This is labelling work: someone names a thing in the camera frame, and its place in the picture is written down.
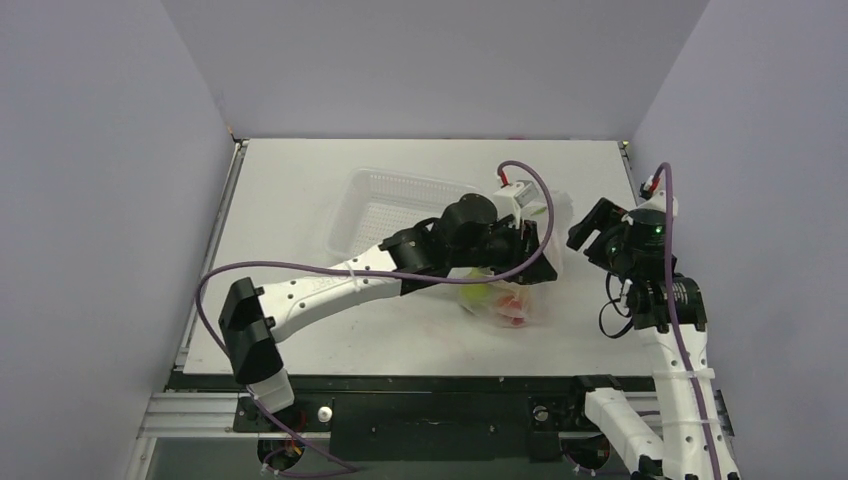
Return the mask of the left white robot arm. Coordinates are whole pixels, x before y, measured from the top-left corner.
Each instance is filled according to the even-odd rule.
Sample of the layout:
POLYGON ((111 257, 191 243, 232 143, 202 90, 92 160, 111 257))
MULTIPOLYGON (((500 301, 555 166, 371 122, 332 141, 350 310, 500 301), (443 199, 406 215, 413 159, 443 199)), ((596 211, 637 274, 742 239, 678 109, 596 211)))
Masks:
POLYGON ((544 223, 523 208, 502 214, 479 194, 465 194, 438 217, 401 229, 331 268, 302 265, 303 277, 257 285, 246 277, 227 293, 218 327, 235 381, 260 405, 272 429, 291 427, 298 402, 280 343, 300 330, 363 303, 401 297, 438 284, 474 285, 455 269, 484 270, 482 283, 552 282, 558 272, 544 251, 555 233, 555 210, 544 223))

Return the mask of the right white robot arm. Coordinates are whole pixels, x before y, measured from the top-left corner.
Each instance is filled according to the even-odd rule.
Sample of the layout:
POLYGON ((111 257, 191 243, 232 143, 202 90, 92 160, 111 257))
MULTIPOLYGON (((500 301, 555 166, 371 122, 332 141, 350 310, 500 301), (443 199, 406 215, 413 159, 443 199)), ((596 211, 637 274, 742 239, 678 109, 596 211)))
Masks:
POLYGON ((707 318, 699 285, 676 272, 660 198, 625 210, 602 198, 568 231, 567 246, 621 280, 632 329, 652 369, 661 431, 610 377, 589 376, 564 400, 566 418, 597 426, 633 479, 738 479, 713 396, 707 318))

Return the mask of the clear plastic bag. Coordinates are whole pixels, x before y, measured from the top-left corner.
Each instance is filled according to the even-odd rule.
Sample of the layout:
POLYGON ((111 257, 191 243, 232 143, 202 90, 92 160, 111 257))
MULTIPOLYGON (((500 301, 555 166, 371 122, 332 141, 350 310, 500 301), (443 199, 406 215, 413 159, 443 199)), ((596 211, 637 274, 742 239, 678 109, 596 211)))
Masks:
MULTIPOLYGON (((569 194, 563 190, 553 190, 551 196, 555 210, 554 230, 552 238, 544 249, 544 256, 558 271, 558 278, 562 279, 565 268, 564 250, 566 248, 566 230, 573 218, 573 202, 569 194)), ((485 303, 469 308, 459 301, 459 293, 457 293, 457 303, 467 314, 476 317, 478 320, 488 321, 505 328, 515 327, 506 325, 503 318, 496 313, 496 301, 500 297, 513 294, 519 296, 524 301, 528 313, 527 323, 522 326, 525 327, 528 324, 540 322, 542 314, 548 309, 546 306, 547 294, 553 287, 552 282, 527 286, 504 281, 487 284, 490 287, 490 296, 485 303)))

